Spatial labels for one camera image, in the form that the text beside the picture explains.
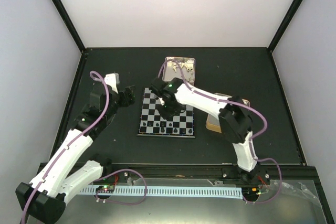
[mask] white panel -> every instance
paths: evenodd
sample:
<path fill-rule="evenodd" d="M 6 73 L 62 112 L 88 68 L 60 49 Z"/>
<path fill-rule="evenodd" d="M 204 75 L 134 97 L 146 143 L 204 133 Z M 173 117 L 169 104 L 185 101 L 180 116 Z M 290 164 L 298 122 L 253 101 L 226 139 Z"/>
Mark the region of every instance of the white panel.
<path fill-rule="evenodd" d="M 309 165 L 336 218 L 336 4 L 304 0 L 274 55 Z"/>
<path fill-rule="evenodd" d="M 292 0 L 62 0 L 87 47 L 266 47 Z"/>
<path fill-rule="evenodd" d="M 51 0 L 0 0 L 0 216 L 19 223 L 15 189 L 48 161 L 80 52 Z"/>

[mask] chessboard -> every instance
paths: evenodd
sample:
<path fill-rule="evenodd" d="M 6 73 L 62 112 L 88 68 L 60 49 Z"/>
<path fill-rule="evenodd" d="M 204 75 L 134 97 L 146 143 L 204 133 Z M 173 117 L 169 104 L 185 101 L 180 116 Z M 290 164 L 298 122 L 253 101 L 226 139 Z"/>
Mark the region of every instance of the chessboard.
<path fill-rule="evenodd" d="M 158 105 L 160 101 L 156 95 L 145 88 L 138 135 L 195 137 L 192 106 L 187 105 L 184 112 L 167 121 L 160 116 Z"/>

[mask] purple cable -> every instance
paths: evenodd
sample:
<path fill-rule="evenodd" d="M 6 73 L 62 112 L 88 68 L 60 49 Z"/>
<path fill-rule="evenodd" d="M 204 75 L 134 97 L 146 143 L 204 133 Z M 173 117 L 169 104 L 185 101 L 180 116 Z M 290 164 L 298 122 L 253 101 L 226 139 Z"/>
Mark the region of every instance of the purple cable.
<path fill-rule="evenodd" d="M 180 63 L 179 63 L 178 61 L 175 61 L 175 60 L 167 60 L 167 61 L 165 61 L 165 62 L 161 65 L 161 68 L 160 68 L 158 77 L 160 77 L 161 72 L 162 72 L 164 66 L 165 66 L 168 62 L 174 62 L 174 63 L 176 63 L 178 69 L 180 70 L 180 73 L 181 73 L 181 76 L 182 76 L 182 80 L 183 80 L 184 84 L 186 85 L 186 87 L 187 87 L 190 91 L 194 92 L 195 94 L 201 95 L 201 96 L 203 96 L 203 97 L 209 98 L 209 99 L 211 99 L 211 100 L 213 100 L 213 101 L 217 101 L 217 102 L 225 102 L 225 103 L 228 103 L 228 104 L 232 104 L 232 105 L 240 106 L 240 107 L 242 107 L 242 108 L 244 108 L 244 109 L 247 109 L 247 110 L 250 110 L 250 111 L 254 112 L 257 116 L 259 116 L 259 117 L 261 118 L 261 120 L 262 120 L 263 123 L 264 123 L 264 127 L 263 127 L 260 131 L 258 131 L 257 133 L 255 133 L 255 134 L 253 134 L 253 135 L 251 136 L 251 138 L 248 140 L 248 141 L 249 141 L 248 146 L 249 146 L 251 155 L 252 155 L 252 157 L 253 157 L 254 160 L 256 160 L 256 161 L 258 161 L 258 162 L 261 162 L 261 163 L 262 163 L 262 162 L 265 162 L 265 161 L 272 161 L 273 163 L 275 163 L 275 165 L 276 165 L 277 168 L 278 168 L 278 172 L 279 172 L 280 185 L 279 185 L 279 189 L 278 189 L 277 193 L 276 193 L 273 197 L 271 197 L 271 198 L 268 199 L 268 200 L 262 201 L 262 202 L 256 202 L 256 204 L 267 203 L 267 202 L 270 202 L 271 200 L 273 200 L 274 198 L 276 198 L 276 197 L 279 195 L 279 193 L 281 192 L 281 185 L 282 185 L 282 173 L 281 173 L 280 166 L 279 166 L 279 164 L 278 164 L 273 158 L 270 158 L 270 157 L 268 157 L 268 158 L 263 158 L 263 159 L 257 159 L 257 158 L 256 158 L 256 154 L 254 153 L 253 148 L 252 148 L 252 140 L 253 140 L 255 137 L 260 136 L 261 134 L 263 134 L 263 132 L 265 132 L 266 129 L 267 129 L 268 124 L 267 124 L 267 120 L 266 120 L 266 118 L 265 118 L 259 111 L 255 110 L 255 109 L 253 109 L 253 108 L 251 108 L 251 107 L 249 107 L 249 106 L 246 106 L 246 105 L 244 105 L 244 104 L 242 104 L 242 103 L 239 103 L 239 102 L 233 102 L 233 101 L 229 101 L 229 100 L 223 100 L 223 99 L 216 99 L 216 98 L 211 97 L 211 96 L 209 96 L 209 95 L 207 95 L 207 94 L 203 94 L 203 93 L 201 93 L 201 92 L 199 92 L 199 91 L 197 91 L 197 90 L 193 90 L 193 87 L 192 87 L 192 86 L 185 80 L 184 73 L 183 73 L 182 68 L 181 68 L 181 66 L 180 66 Z M 254 204 L 254 202 L 251 202 L 251 201 L 246 200 L 245 197 L 243 197 L 243 198 L 244 198 L 244 201 L 246 201 L 246 203 L 253 203 L 253 204 Z"/>
<path fill-rule="evenodd" d="M 117 174 L 117 173 L 121 173 L 121 172 L 132 172 L 132 173 L 137 174 L 137 175 L 143 180 L 143 183 L 144 183 L 144 186 L 145 186 L 144 195 L 142 196 L 142 198 L 141 198 L 139 201 L 134 202 L 134 203 L 127 203 L 127 202 L 121 202 L 121 201 L 116 201 L 116 200 L 105 200 L 105 202 L 116 203 L 116 204 L 120 204 L 120 205 L 124 205 L 124 206 L 135 206 L 135 205 L 138 205 L 138 204 L 142 203 L 142 202 L 145 200 L 146 195 L 147 195 L 147 184 L 146 184 L 146 180 L 144 179 L 144 177 L 143 177 L 140 173 L 138 173 L 137 171 L 135 171 L 135 170 L 132 170 L 132 169 L 121 169 L 121 170 L 117 170 L 117 171 L 115 171 L 115 172 L 113 172 L 113 173 L 111 173 L 111 174 L 109 174 L 109 175 L 106 175 L 106 176 L 104 176 L 104 177 L 101 177 L 101 178 L 99 178 L 99 179 L 96 179 L 95 182 L 97 182 L 97 181 L 101 181 L 101 180 L 103 180 L 103 179 L 106 179 L 106 178 L 108 178 L 108 177 L 111 177 L 111 176 L 113 176 L 113 175 L 115 175 L 115 174 Z M 96 193 L 96 199 L 97 199 L 97 200 L 102 200 L 102 199 L 99 199 L 99 198 L 98 198 L 98 192 L 99 192 L 99 191 L 97 191 L 97 193 Z"/>
<path fill-rule="evenodd" d="M 97 73 L 96 71 L 91 71 L 90 72 L 90 77 L 94 80 L 94 81 L 100 81 L 105 88 L 105 92 L 106 92 L 106 103 L 105 103 L 105 107 L 103 109 L 103 111 L 101 112 L 100 116 L 89 126 L 87 127 L 84 131 L 82 131 L 80 134 L 78 134 L 78 136 L 76 136 L 73 140 L 70 141 L 70 143 L 67 145 L 67 147 L 70 147 L 71 144 L 73 144 L 74 141 L 76 141 L 79 137 L 83 136 L 85 133 L 87 133 L 90 129 L 92 129 L 105 115 L 106 110 L 108 109 L 109 106 L 109 101 L 110 101 L 110 93 L 109 93 L 109 89 L 104 81 L 104 78 Z M 54 159 L 54 161 L 51 163 L 51 165 L 49 166 L 49 168 L 46 170 L 46 173 L 44 174 L 44 176 L 42 177 L 42 179 L 45 179 L 49 172 L 51 171 L 51 169 L 53 168 L 53 166 L 56 164 L 56 162 L 59 160 L 59 158 L 62 156 L 62 154 L 66 151 L 66 149 L 63 149 L 58 155 L 57 157 Z M 34 195 L 36 194 L 38 188 L 41 186 L 42 182 L 39 182 L 37 184 L 37 186 L 35 187 L 35 189 L 33 190 L 33 192 L 31 193 L 31 195 L 29 196 L 27 203 L 24 207 L 24 210 L 22 212 L 22 216 L 21 216 L 21 224 L 26 224 L 26 215 L 27 215 L 27 211 L 28 211 L 28 207 L 34 197 Z"/>

